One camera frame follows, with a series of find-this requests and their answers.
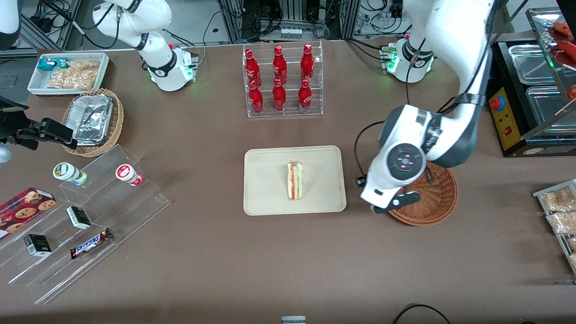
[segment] red cookie box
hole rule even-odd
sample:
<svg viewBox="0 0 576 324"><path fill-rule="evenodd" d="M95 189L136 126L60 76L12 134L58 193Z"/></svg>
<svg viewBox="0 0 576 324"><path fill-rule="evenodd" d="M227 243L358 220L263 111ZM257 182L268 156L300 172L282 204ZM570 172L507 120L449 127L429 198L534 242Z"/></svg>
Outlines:
<svg viewBox="0 0 576 324"><path fill-rule="evenodd" d="M54 196L36 188L28 188L0 205L0 240L54 205Z"/></svg>

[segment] brown wicker basket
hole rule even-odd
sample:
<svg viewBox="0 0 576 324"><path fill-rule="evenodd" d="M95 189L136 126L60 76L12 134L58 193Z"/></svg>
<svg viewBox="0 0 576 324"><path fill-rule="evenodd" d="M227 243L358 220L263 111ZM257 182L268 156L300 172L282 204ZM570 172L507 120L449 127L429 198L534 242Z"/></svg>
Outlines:
<svg viewBox="0 0 576 324"><path fill-rule="evenodd" d="M122 123L124 122L124 107L122 107L122 103L118 97L112 91L107 89L92 90L83 93L80 96L87 97L97 95L107 95L114 100L114 107L112 108L112 116L110 118L110 126L108 128L106 141L101 146L78 146L75 150L71 150L64 146L64 149L68 151L68 153L84 157L96 157L111 150L118 142L118 138L122 132ZM72 102L68 105L68 109L64 113L64 118L62 118L62 124L64 125L68 120L68 114L70 113L71 107Z"/></svg>
<svg viewBox="0 0 576 324"><path fill-rule="evenodd" d="M448 218L456 207L458 185L452 171L432 162L428 162L427 167L433 174L431 181L433 184L428 182L426 173L423 173L420 178L409 185L410 190L420 194L420 201L388 212L406 224L436 225Z"/></svg>

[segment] red bottle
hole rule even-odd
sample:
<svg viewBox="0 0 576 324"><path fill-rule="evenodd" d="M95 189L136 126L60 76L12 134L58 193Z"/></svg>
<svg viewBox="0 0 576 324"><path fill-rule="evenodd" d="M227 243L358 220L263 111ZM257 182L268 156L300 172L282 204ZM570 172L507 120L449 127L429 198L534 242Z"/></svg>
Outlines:
<svg viewBox="0 0 576 324"><path fill-rule="evenodd" d="M312 90L310 90L310 81L308 79L302 80L302 88L298 91L298 103L300 104L298 110L302 114L307 114L312 109L310 103L312 102Z"/></svg>
<svg viewBox="0 0 576 324"><path fill-rule="evenodd" d="M282 85L288 82L288 69L286 67L286 58L282 54L282 46L274 47L274 77L280 78Z"/></svg>
<svg viewBox="0 0 576 324"><path fill-rule="evenodd" d="M282 80L280 78L274 79L272 97L274 97L274 109L278 112L284 111L286 109L286 90L282 86Z"/></svg>
<svg viewBox="0 0 576 324"><path fill-rule="evenodd" d="M300 61L300 77L302 80L307 78L312 80L314 76L314 57L312 57L312 45L304 45L304 55Z"/></svg>
<svg viewBox="0 0 576 324"><path fill-rule="evenodd" d="M262 86L262 78L260 78L260 66L254 59L254 52L247 49L244 54L246 55L246 74L248 75L248 84L252 80L256 81L256 86Z"/></svg>
<svg viewBox="0 0 576 324"><path fill-rule="evenodd" d="M250 91L248 92L248 97L250 98L252 111L254 111L254 114L256 115L261 115L264 113L264 99L262 98L262 93L256 86L256 80L252 80L249 87Z"/></svg>

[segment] white cup with red label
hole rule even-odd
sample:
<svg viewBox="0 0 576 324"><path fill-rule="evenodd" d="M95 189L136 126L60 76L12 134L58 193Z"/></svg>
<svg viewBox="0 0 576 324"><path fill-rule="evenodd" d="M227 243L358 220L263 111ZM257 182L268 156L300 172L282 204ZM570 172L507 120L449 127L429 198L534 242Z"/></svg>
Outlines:
<svg viewBox="0 0 576 324"><path fill-rule="evenodd" d="M88 180L86 172L68 162L58 163L52 170L52 175L58 180L71 182L75 186L82 186Z"/></svg>
<svg viewBox="0 0 576 324"><path fill-rule="evenodd" d="M144 182L144 176L142 173L136 172L134 167L129 164L122 164L119 166L116 169L116 177L134 187L137 187Z"/></svg>

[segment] table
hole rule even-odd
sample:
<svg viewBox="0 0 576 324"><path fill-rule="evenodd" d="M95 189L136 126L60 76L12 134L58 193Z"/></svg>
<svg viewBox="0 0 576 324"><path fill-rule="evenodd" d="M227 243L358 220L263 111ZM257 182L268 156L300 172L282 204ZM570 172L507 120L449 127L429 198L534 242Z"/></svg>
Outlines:
<svg viewBox="0 0 576 324"><path fill-rule="evenodd" d="M388 40L376 41L387 44ZM376 215L353 188L353 144L364 126L406 102L404 84L377 60L342 42L324 42L324 115L248 119L241 46L210 47L198 81L160 91L135 51L111 51L107 88L124 104L120 144L173 201L47 305L0 280L0 322L9 323L390 323L409 303L427 303L453 323L573 323L570 268L532 192L575 177L574 157L504 159L490 113L478 146L453 169L460 199L440 225L417 228ZM437 110L456 94L440 60L410 85L414 105ZM71 98L30 96L30 118L59 120ZM365 168L377 127L359 144ZM341 213L247 216L244 153L253 148L336 145L347 207ZM0 197L58 185L53 166L83 167L55 144L14 148L0 169ZM410 320L440 323L429 310Z"/></svg>

